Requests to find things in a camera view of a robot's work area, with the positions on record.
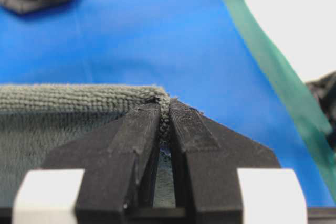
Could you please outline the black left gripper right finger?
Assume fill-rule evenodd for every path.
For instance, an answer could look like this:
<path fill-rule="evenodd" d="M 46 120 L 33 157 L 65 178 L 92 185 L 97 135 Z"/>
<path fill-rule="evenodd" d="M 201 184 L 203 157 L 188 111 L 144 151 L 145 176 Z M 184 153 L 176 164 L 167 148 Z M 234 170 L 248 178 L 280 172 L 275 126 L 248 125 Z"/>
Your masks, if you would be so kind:
<path fill-rule="evenodd" d="M 175 203 L 187 223 L 242 223 L 238 168 L 279 168 L 274 152 L 178 100 L 169 108 Z"/>

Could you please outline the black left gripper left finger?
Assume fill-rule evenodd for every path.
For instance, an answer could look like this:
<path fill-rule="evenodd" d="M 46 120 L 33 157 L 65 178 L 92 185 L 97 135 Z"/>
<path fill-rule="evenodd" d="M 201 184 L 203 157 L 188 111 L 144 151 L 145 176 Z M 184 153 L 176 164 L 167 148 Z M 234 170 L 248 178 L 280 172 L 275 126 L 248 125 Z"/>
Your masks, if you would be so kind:
<path fill-rule="evenodd" d="M 85 171 L 79 223 L 126 223 L 129 209 L 152 207 L 160 119 L 160 106 L 148 103 L 47 154 L 42 168 Z"/>

